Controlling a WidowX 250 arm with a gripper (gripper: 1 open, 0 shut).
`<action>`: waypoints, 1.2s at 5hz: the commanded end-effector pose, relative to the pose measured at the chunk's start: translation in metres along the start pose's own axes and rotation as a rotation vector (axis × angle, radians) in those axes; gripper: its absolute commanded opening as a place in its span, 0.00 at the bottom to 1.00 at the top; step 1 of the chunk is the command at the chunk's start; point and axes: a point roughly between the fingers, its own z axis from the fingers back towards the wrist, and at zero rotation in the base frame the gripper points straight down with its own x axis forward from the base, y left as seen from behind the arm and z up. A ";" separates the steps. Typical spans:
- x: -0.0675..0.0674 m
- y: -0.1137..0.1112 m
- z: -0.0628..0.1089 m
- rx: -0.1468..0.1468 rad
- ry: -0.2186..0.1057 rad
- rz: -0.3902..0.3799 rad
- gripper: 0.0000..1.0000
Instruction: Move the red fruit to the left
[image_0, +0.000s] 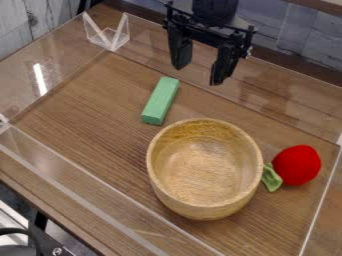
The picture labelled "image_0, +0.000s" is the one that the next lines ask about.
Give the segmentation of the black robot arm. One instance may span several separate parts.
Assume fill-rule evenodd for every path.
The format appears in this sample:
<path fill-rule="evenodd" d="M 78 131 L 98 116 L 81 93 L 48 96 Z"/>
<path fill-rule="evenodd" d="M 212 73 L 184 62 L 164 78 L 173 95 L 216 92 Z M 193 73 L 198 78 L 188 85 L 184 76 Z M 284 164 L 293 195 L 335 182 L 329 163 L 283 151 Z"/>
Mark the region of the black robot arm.
<path fill-rule="evenodd" d="M 217 86 L 232 75 L 237 62 L 251 55 L 256 27 L 236 16 L 239 0 L 176 0 L 162 3 L 170 64 L 181 70 L 192 62 L 193 42 L 217 51 L 210 66 L 209 85 Z"/>

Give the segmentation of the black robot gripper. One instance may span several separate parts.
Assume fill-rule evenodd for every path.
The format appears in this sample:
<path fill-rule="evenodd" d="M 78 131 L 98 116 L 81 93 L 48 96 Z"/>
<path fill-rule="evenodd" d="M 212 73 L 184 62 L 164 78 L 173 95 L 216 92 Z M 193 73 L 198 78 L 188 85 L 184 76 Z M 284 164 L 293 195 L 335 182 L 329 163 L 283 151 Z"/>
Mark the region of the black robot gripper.
<path fill-rule="evenodd" d="M 251 55 L 256 27 L 237 14 L 239 0 L 162 0 L 168 26 L 170 64 L 176 70 L 192 61 L 192 39 L 217 47 L 209 85 L 220 85 L 233 73 L 239 57 Z"/>

